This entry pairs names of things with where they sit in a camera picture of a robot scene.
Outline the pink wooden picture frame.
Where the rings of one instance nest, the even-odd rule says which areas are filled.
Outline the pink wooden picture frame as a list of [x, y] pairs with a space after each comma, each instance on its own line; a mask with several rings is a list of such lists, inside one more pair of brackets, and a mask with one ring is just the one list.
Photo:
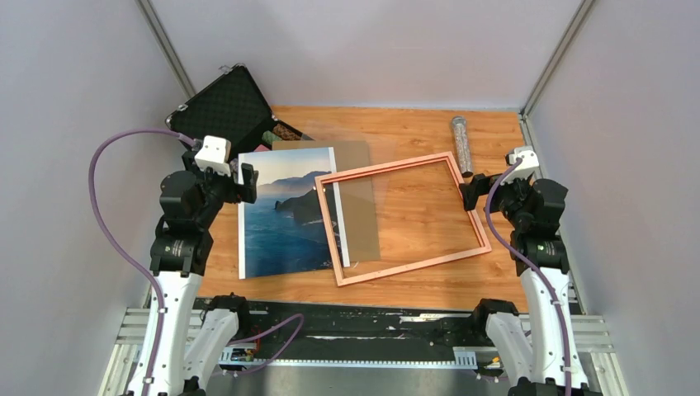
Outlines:
[[388, 163], [382, 163], [377, 165], [371, 165], [367, 167], [354, 168], [347, 171], [334, 172], [315, 178], [315, 189], [318, 195], [319, 207], [322, 215], [322, 220], [324, 223], [324, 229], [326, 232], [326, 237], [329, 245], [329, 251], [331, 256], [331, 261], [333, 264], [333, 274], [335, 276], [336, 284], [339, 287], [355, 285], [358, 283], [363, 283], [367, 281], [374, 281], [380, 278], [385, 278], [388, 276], [395, 276], [403, 274], [410, 271], [417, 271], [431, 266], [437, 266], [448, 262], [454, 262], [461, 259], [467, 259], [471, 257], [477, 257], [492, 251], [490, 241], [488, 239], [485, 228], [480, 220], [480, 217], [476, 210], [468, 210], [466, 213], [470, 219], [472, 228], [475, 232], [478, 247], [468, 249], [461, 252], [455, 252], [447, 254], [440, 257], [430, 258], [427, 260], [422, 260], [420, 262], [413, 262], [405, 264], [402, 266], [395, 266], [388, 269], [383, 269], [379, 271], [368, 272], [358, 276], [346, 277], [343, 273], [343, 264], [338, 252], [338, 245], [336, 243], [333, 227], [331, 223], [331, 217], [328, 208], [328, 200], [325, 196], [324, 186], [331, 183], [340, 183], [357, 178], [371, 177], [377, 174], [385, 172], [398, 171], [410, 167], [418, 167], [423, 165], [428, 165], [432, 163], [445, 163], [451, 174], [452, 180], [455, 186], [460, 186], [464, 183], [464, 178], [459, 172], [459, 168], [451, 152], [434, 153], [414, 158], [407, 158], [402, 160], [397, 160]]

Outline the clear acrylic sheet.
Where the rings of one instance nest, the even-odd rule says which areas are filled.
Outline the clear acrylic sheet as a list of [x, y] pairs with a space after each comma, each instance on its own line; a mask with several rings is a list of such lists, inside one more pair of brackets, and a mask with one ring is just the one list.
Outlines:
[[[321, 143], [331, 141], [360, 141], [368, 147], [369, 165], [416, 158], [437, 153], [435, 144], [423, 135], [423, 130], [412, 124], [403, 114], [335, 114], [324, 108], [319, 114], [288, 117], [290, 123]], [[434, 187], [449, 185], [451, 179], [441, 164], [385, 172], [339, 183], [347, 190], [355, 184], [371, 184], [372, 199], [361, 198], [353, 192], [359, 205], [374, 204], [375, 222], [381, 232], [407, 230], [429, 222], [439, 206]]]

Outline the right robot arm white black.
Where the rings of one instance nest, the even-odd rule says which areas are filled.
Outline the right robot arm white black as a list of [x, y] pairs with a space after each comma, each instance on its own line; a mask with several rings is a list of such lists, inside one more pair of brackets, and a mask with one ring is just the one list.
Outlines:
[[459, 186], [464, 206], [488, 199], [485, 212], [512, 225], [505, 244], [525, 292], [529, 328], [510, 301], [482, 299], [469, 319], [476, 341], [493, 344], [511, 395], [595, 395], [575, 345], [569, 307], [570, 264], [558, 235], [568, 190], [550, 179], [473, 176]]

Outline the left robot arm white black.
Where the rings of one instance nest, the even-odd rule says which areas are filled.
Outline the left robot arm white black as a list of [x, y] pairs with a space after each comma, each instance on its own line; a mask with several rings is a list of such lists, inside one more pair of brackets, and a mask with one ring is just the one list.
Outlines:
[[193, 305], [213, 246], [210, 227], [226, 203], [257, 199], [258, 171], [242, 163], [218, 174], [199, 168], [194, 153], [182, 157], [185, 169], [160, 183], [163, 214], [150, 248], [148, 273], [154, 278], [142, 352], [126, 395], [203, 395], [231, 339], [253, 330], [248, 302], [235, 294], [216, 296], [205, 309], [202, 329], [188, 340]]

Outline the seascape photo print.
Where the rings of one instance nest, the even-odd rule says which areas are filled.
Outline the seascape photo print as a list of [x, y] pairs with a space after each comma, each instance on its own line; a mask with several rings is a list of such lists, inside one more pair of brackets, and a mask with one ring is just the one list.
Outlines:
[[242, 153], [257, 199], [239, 205], [239, 279], [333, 266], [315, 180], [337, 170], [333, 148]]

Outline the black foam-lined case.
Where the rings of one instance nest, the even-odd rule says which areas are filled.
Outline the black foam-lined case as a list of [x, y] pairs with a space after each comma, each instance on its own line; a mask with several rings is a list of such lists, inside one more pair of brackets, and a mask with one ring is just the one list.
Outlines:
[[193, 139], [227, 139], [234, 154], [259, 146], [270, 149], [277, 140], [311, 139], [274, 115], [244, 64], [225, 67], [216, 80], [168, 115], [165, 124]]

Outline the glitter-filled clear tube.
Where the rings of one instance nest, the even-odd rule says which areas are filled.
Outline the glitter-filled clear tube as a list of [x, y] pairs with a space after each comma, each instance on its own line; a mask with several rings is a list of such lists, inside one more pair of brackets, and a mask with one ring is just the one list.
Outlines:
[[457, 165], [463, 177], [472, 177], [474, 167], [471, 159], [471, 151], [466, 135], [466, 118], [458, 115], [451, 120], [451, 129], [455, 141]]

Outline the brown backing board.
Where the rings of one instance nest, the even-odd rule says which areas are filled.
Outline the brown backing board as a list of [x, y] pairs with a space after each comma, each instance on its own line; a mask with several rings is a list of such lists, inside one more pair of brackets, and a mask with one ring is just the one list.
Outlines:
[[[338, 172], [367, 167], [371, 164], [370, 150], [362, 141], [277, 141], [274, 150], [327, 148], [334, 150]], [[370, 262], [381, 258], [376, 205], [372, 181], [357, 178], [338, 184], [343, 207], [344, 225], [348, 242], [349, 260]]]

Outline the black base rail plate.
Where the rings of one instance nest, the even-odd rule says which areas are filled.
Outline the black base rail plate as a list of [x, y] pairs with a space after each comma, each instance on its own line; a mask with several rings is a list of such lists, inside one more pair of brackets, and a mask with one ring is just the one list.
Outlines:
[[451, 361], [454, 350], [493, 350], [471, 311], [250, 300], [234, 339], [260, 335], [257, 358], [314, 361]]

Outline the aluminium frame rail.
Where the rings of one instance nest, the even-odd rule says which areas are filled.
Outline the aluminium frame rail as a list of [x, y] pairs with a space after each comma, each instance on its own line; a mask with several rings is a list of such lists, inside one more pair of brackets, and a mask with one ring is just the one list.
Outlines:
[[[470, 312], [253, 302], [250, 330], [258, 334], [297, 313], [304, 315], [304, 324], [270, 368], [459, 370], [493, 382], [498, 382], [496, 371], [505, 374], [494, 344], [470, 332]], [[127, 309], [98, 395], [125, 392], [138, 365], [147, 316], [147, 309]], [[591, 388], [603, 395], [631, 395], [602, 317], [574, 315], [572, 322]], [[270, 361], [297, 323], [262, 340], [225, 346], [217, 365], [244, 370]]]

